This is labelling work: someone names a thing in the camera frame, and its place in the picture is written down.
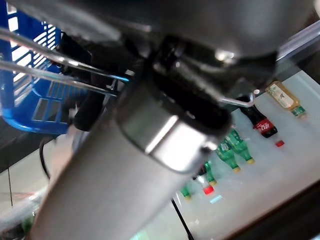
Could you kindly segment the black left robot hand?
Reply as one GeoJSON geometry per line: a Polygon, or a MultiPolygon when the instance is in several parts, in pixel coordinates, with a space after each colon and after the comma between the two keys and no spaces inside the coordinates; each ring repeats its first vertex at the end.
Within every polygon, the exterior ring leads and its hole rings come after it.
{"type": "Polygon", "coordinates": [[[31,240],[128,240],[198,173],[271,80],[311,0],[12,0],[141,61],[52,183],[31,240]]]}

